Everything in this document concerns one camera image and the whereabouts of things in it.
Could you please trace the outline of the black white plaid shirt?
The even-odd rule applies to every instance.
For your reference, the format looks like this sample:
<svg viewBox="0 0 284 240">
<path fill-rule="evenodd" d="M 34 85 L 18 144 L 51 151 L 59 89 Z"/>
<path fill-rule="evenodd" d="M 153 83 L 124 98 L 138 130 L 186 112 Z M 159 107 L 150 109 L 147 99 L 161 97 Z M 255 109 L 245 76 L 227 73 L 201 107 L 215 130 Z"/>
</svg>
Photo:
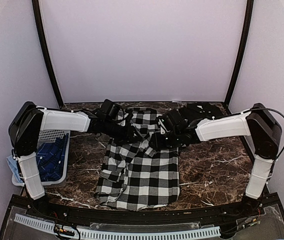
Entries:
<svg viewBox="0 0 284 240">
<path fill-rule="evenodd" d="M 150 147 L 151 137 L 159 133 L 152 108 L 129 107 L 130 123 L 141 141 L 119 145 L 110 140 L 99 172 L 95 198 L 100 206 L 140 211 L 165 207 L 180 195 L 178 148 L 156 151 Z"/>
</svg>

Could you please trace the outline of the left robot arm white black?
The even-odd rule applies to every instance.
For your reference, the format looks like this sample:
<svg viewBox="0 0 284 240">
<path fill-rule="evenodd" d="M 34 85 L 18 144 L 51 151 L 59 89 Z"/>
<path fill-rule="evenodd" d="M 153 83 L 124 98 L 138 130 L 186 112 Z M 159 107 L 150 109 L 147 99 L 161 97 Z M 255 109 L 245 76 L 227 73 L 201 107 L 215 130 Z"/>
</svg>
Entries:
<svg viewBox="0 0 284 240">
<path fill-rule="evenodd" d="M 12 145 L 12 155 L 17 158 L 26 190 L 35 200 L 33 210 L 42 218 L 49 218 L 52 206 L 44 199 L 45 189 L 41 183 L 36 164 L 36 151 L 40 132 L 75 131 L 91 134 L 105 134 L 117 144 L 131 144 L 141 140 L 137 130 L 131 125 L 132 113 L 118 113 L 124 109 L 106 99 L 99 108 L 91 111 L 66 111 L 46 108 L 27 101 L 19 110 L 8 128 Z"/>
</svg>

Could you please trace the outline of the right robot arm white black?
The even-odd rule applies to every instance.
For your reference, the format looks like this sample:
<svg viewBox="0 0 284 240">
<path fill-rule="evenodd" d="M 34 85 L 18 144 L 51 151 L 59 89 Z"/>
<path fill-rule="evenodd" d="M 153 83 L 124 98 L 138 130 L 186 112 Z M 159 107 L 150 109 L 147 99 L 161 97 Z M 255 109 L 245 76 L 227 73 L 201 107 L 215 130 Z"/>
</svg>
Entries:
<svg viewBox="0 0 284 240">
<path fill-rule="evenodd" d="M 159 132 L 152 134 L 149 145 L 156 151 L 180 148 L 210 140 L 249 136 L 254 146 L 254 162 L 245 190 L 244 201 L 237 205 L 237 213 L 248 217 L 257 208 L 257 200 L 271 178 L 275 162 L 284 150 L 280 146 L 282 127 L 273 117 L 278 110 L 262 103 L 226 116 L 211 116 L 187 122 L 177 110 L 157 118 Z"/>
</svg>

